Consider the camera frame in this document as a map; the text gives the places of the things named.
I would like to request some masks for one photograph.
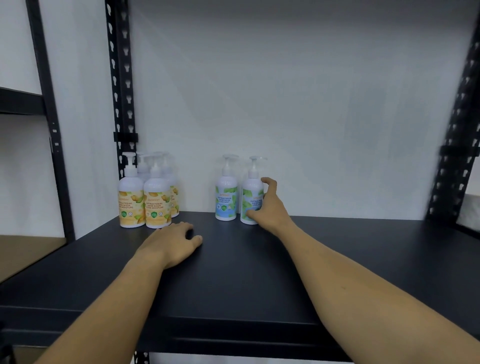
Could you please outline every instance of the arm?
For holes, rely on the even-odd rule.
[[[202,243],[185,238],[193,225],[156,230],[120,275],[50,346],[36,364],[129,363],[164,269],[187,258]]]
[[[323,325],[357,364],[480,363],[480,342],[406,292],[298,228],[269,184],[247,215],[288,250]]]

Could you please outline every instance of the lower shelf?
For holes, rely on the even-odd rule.
[[[65,244],[65,238],[0,235],[0,282]]]

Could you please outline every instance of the shelf surface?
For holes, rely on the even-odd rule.
[[[0,235],[0,282],[42,259],[64,244],[65,238]]]
[[[425,221],[294,220],[480,339],[480,241]],[[181,212],[175,221],[194,224],[204,243],[162,276],[138,350],[348,360],[274,236],[213,213]],[[7,340],[51,344],[152,231],[113,219],[2,283]]]
[[[43,96],[0,87],[0,114],[45,115]]]

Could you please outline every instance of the orange label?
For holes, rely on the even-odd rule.
[[[121,225],[145,223],[145,196],[140,191],[119,191],[119,217]]]
[[[179,188],[178,186],[170,186],[170,213],[176,215],[179,212]]]
[[[148,225],[162,226],[172,221],[170,191],[146,192],[145,214]]]

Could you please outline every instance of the hand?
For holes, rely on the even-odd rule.
[[[276,181],[268,177],[263,177],[262,182],[268,184],[268,191],[264,196],[262,208],[258,211],[247,210],[247,216],[275,236],[278,236],[281,229],[293,224],[288,215],[282,200],[276,195]]]
[[[185,235],[193,225],[188,222],[172,223],[157,229],[140,245],[136,257],[160,266],[162,269],[174,267],[188,258],[203,241],[200,235],[187,240]]]

